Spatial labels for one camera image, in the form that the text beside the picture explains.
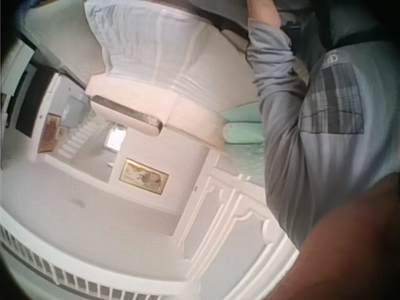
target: shirt sleeve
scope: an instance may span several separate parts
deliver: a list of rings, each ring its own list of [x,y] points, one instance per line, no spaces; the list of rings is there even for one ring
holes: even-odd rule
[[[294,227],[309,220],[295,220],[300,198],[308,189],[304,149],[298,121],[307,86],[293,71],[290,39],[278,28],[249,20],[251,45],[247,58],[258,89],[266,138],[267,204],[282,228],[298,246],[304,239],[294,236]],[[308,228],[301,230],[306,234]]]

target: plaid chest pocket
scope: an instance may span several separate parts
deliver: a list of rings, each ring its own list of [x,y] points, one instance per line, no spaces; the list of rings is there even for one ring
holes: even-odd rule
[[[299,127],[307,133],[364,133],[363,105],[351,64],[321,69],[303,102]]]

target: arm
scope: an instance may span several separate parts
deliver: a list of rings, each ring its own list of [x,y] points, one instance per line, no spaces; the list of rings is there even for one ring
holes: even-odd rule
[[[265,300],[398,299],[398,180],[386,177],[319,221]]]
[[[272,0],[247,0],[251,45],[247,58],[254,70],[266,137],[266,191],[268,206],[280,225],[292,234],[299,197],[307,193],[308,179],[298,120],[307,93],[305,83],[293,72],[294,56],[289,38],[279,29],[280,18]],[[290,201],[282,207],[282,201]],[[297,228],[308,230],[299,219]]]

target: gray long-sleeve shirt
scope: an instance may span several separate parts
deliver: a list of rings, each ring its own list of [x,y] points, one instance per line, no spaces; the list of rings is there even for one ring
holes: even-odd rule
[[[267,205],[300,248],[330,210],[399,171],[400,60],[389,42],[325,54],[310,87],[289,38],[249,21],[247,56],[266,137]]]

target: staircase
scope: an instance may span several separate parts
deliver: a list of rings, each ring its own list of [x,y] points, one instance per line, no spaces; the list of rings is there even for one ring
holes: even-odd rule
[[[77,128],[70,131],[67,138],[58,148],[57,154],[70,161],[88,139],[101,132],[107,125],[108,123],[104,118],[91,111],[89,116]]]

